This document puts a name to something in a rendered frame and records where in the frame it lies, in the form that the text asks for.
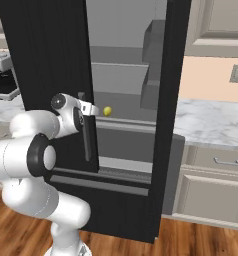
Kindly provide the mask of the grey wall socket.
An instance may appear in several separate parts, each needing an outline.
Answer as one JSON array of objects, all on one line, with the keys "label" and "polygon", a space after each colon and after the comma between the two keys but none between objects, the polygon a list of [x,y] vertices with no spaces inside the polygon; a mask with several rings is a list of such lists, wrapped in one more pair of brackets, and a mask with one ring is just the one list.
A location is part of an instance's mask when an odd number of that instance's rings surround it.
[{"label": "grey wall socket", "polygon": [[238,65],[233,66],[233,69],[231,72],[231,77],[230,77],[230,82],[238,83]]}]

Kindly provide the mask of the black fridge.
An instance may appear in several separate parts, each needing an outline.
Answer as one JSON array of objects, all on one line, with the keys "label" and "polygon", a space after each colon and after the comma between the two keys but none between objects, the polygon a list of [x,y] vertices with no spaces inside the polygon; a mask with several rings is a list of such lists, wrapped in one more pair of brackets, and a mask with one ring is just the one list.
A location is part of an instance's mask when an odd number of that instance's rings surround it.
[{"label": "black fridge", "polygon": [[[100,18],[112,19],[117,14],[140,20],[151,6],[167,0],[86,0],[88,35],[90,24]],[[89,44],[90,61],[95,63],[146,64],[148,70],[141,94],[95,92],[94,103],[111,106],[109,118],[89,119],[92,158],[85,159],[83,135],[70,135],[55,141],[58,152],[55,168],[99,173],[109,177],[151,184],[156,120],[160,88],[165,19],[151,21],[144,28],[144,46],[130,51],[120,48],[94,47]],[[170,162],[178,161],[184,139],[172,136]]]}]

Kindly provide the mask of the black freezer drawer front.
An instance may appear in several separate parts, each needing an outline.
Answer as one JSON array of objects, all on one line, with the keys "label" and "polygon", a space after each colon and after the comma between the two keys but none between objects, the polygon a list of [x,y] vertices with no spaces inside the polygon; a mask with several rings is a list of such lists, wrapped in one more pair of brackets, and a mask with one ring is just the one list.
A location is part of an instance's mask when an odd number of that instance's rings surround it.
[{"label": "black freezer drawer front", "polygon": [[90,204],[91,217],[84,231],[154,243],[146,184],[63,168],[55,168],[45,181]]}]

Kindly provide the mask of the black fridge door with bins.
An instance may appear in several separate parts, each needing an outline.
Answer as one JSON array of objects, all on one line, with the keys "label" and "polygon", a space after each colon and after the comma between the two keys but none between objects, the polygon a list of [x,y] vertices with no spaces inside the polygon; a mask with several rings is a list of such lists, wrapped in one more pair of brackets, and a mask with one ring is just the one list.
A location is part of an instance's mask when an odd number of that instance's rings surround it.
[{"label": "black fridge door with bins", "polygon": [[191,0],[167,0],[151,184],[148,191],[146,242],[159,234]]}]

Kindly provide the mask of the grey fridge shelf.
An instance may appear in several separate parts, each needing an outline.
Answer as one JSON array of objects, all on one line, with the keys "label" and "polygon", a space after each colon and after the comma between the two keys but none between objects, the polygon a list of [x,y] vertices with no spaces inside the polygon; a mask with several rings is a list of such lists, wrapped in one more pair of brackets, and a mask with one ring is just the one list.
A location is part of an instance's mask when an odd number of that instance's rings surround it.
[{"label": "grey fridge shelf", "polygon": [[140,95],[148,66],[146,64],[118,64],[92,62],[95,92]]}]

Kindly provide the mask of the beige drawer front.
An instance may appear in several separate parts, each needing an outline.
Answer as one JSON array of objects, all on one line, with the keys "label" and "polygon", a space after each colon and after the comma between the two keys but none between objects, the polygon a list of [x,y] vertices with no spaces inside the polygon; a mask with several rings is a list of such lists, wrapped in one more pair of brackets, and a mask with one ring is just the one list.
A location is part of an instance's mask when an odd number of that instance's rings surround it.
[{"label": "beige drawer front", "polygon": [[234,162],[236,159],[238,160],[238,151],[189,146],[185,163],[198,167],[238,171],[238,166],[216,164],[213,160],[214,157],[218,157],[221,161]]}]

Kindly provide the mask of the silver and black stove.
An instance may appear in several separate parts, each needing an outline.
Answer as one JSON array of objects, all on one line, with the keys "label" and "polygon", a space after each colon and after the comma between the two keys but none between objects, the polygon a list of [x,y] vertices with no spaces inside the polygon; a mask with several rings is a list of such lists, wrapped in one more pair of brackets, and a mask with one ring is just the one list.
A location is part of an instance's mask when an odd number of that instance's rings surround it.
[{"label": "silver and black stove", "polygon": [[0,100],[11,101],[20,94],[9,52],[0,51]]}]

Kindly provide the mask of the beige cupboard door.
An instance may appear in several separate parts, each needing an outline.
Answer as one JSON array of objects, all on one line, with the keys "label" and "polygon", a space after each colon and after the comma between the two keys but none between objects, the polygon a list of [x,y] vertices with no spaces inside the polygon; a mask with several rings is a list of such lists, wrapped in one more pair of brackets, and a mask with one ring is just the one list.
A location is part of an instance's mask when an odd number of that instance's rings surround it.
[{"label": "beige cupboard door", "polygon": [[172,216],[238,230],[238,172],[183,167]]}]

